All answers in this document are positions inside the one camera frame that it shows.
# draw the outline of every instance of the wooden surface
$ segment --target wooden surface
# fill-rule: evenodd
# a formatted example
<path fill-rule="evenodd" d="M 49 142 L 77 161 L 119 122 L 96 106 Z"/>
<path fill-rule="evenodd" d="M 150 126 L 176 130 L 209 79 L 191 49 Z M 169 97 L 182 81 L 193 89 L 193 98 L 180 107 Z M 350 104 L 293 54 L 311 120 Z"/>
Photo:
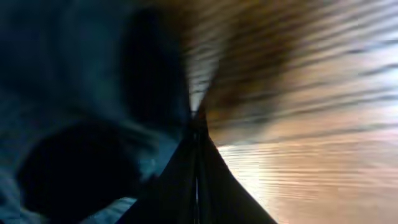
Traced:
<path fill-rule="evenodd" d="M 163 3 L 193 109 L 279 223 L 398 223 L 398 0 Z"/>

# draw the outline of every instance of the wood grain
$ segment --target wood grain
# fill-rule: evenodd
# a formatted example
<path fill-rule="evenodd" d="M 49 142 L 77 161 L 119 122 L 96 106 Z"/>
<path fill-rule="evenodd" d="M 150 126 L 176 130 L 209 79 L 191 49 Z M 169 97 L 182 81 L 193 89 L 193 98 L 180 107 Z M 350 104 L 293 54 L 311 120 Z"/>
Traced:
<path fill-rule="evenodd" d="M 397 0 L 159 0 L 193 109 L 279 223 L 398 220 Z"/>

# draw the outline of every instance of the blue fabric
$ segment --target blue fabric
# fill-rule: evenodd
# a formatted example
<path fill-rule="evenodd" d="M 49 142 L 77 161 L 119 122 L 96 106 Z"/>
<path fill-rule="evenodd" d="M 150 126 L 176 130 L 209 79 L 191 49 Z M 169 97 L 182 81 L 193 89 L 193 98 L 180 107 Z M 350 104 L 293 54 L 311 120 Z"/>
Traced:
<path fill-rule="evenodd" d="M 162 173 L 189 115 L 178 43 L 158 14 L 122 0 L 0 1 L 0 220 L 48 220 L 24 209 L 29 192 L 21 189 L 32 184 L 17 176 L 34 170 L 26 161 L 36 166 L 39 152 L 62 159 L 59 149 L 69 151 L 59 139 L 76 136 L 60 135 L 82 123 L 93 124 L 83 142 L 113 130 L 118 147 L 109 150 L 137 165 L 142 181 Z M 95 149 L 87 153 L 95 158 Z M 68 156 L 65 166 L 74 166 Z"/>
<path fill-rule="evenodd" d="M 83 220 L 81 224 L 113 224 L 136 202 L 133 198 L 121 198 L 98 213 Z"/>

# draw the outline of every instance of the dark fabric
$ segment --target dark fabric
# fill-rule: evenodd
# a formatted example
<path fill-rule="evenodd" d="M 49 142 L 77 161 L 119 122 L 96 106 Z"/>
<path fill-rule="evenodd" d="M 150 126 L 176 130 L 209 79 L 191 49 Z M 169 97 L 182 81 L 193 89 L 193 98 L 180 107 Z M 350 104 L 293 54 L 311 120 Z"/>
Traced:
<path fill-rule="evenodd" d="M 124 0 L 3 0 L 0 15 L 0 174 L 11 189 L 0 189 L 0 220 L 36 222 L 28 208 L 76 223 L 143 194 L 190 117 L 160 12 Z"/>
<path fill-rule="evenodd" d="M 202 115 L 192 121 L 155 187 L 118 223 L 276 224 L 233 177 Z"/>

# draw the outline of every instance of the wooden table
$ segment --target wooden table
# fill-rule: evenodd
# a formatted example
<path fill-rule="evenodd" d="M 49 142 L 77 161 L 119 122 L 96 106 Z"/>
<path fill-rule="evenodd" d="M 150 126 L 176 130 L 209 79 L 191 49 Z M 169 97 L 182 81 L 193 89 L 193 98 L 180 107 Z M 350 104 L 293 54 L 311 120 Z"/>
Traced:
<path fill-rule="evenodd" d="M 397 0 L 162 2 L 192 107 L 279 223 L 397 223 Z"/>

